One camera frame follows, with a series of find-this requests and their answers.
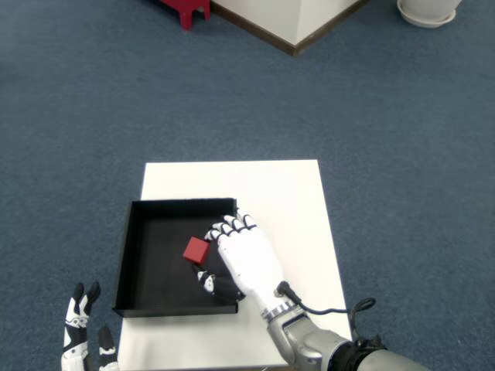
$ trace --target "white wall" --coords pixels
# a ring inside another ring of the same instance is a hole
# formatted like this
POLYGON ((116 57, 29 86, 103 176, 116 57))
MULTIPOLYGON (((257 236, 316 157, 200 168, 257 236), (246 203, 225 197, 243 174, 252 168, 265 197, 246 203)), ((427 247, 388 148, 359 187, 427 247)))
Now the white wall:
POLYGON ((301 0, 295 43, 302 41, 357 0, 301 0))
POLYGON ((301 2, 305 0, 214 0, 291 44, 297 43, 301 2))
POLYGON ((295 45, 357 0, 214 0, 295 45))

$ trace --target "red cube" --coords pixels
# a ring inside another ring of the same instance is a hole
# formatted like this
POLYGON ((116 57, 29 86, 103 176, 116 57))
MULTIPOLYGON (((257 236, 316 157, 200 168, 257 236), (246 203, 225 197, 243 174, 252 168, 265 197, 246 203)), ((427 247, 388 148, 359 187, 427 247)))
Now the red cube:
POLYGON ((191 237, 184 251, 183 258, 203 265, 210 252, 210 243, 200 238, 191 237))

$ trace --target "black cable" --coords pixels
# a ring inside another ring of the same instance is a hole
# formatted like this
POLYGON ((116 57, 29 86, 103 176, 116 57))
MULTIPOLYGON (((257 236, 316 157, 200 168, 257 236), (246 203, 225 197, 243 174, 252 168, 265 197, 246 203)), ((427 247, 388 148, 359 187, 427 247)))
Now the black cable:
POLYGON ((315 309, 311 309, 310 307, 306 307, 302 303, 302 299, 297 296, 297 294, 291 289, 290 285, 288 284, 287 281, 282 281, 278 286, 277 286, 277 292, 279 294, 283 294, 287 296, 287 298, 291 299, 294 301, 295 304, 297 304, 299 307, 307 311, 308 313, 313 313, 314 315, 328 315, 329 313, 347 313, 349 315, 349 324, 350 324, 350 331, 352 332, 353 338, 356 339, 357 344, 361 344, 363 342, 366 342, 366 339, 363 338, 360 333, 357 331, 356 327, 356 313, 359 311, 366 311, 367 309, 373 307, 376 303, 377 300, 375 298, 365 298, 361 301, 359 301, 357 304, 355 304, 352 309, 335 309, 335 308, 328 308, 324 309, 322 311, 317 311, 315 309))

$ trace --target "white table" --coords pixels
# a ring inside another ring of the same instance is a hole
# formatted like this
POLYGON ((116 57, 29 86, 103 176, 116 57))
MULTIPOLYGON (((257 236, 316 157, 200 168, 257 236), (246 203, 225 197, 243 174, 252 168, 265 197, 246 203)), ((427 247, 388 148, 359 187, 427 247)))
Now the white table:
MULTIPOLYGON (((142 199, 210 197, 249 211, 305 304, 345 308, 316 160, 146 165, 142 199)), ((350 339, 345 315, 312 318, 350 339)), ((286 365, 250 298, 236 315, 124 318, 118 361, 123 371, 286 365)))

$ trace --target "baseboard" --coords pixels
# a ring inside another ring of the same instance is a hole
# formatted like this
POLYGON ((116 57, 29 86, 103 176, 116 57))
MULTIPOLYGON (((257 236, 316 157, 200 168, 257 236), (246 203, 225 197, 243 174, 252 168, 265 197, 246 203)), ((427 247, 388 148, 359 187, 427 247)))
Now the baseboard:
POLYGON ((222 5, 218 5, 216 2, 211 2, 211 10, 212 12, 218 14, 220 17, 226 19, 230 23, 235 24, 237 27, 241 27, 245 29, 249 33, 257 36, 259 39, 272 44, 275 48, 280 49, 282 52, 289 54, 290 56, 297 56, 300 54, 305 48, 315 43, 317 40, 321 39, 328 31, 330 31, 333 27, 341 23, 344 19, 349 17, 351 14, 355 13, 359 8, 365 5, 369 0, 358 0, 354 4, 352 4, 349 8, 345 9, 339 15, 330 19, 323 26, 318 28, 311 35, 305 37, 302 41, 297 44, 292 44, 278 36, 274 33, 271 33, 267 29, 260 27, 253 22, 247 20, 244 17, 241 17, 237 13, 232 12, 231 10, 224 8, 222 5))
POLYGON ((232 12, 231 10, 224 8, 222 5, 218 5, 215 2, 211 2, 211 11, 213 13, 218 14, 223 19, 226 19, 230 23, 235 24, 237 27, 241 27, 245 29, 249 33, 257 36, 259 39, 272 44, 275 48, 280 49, 282 52, 289 54, 290 56, 295 56, 295 45, 291 44, 288 41, 276 36, 274 33, 271 33, 267 29, 264 29, 258 25, 255 25, 253 22, 247 20, 244 17, 241 17, 237 13, 232 12))

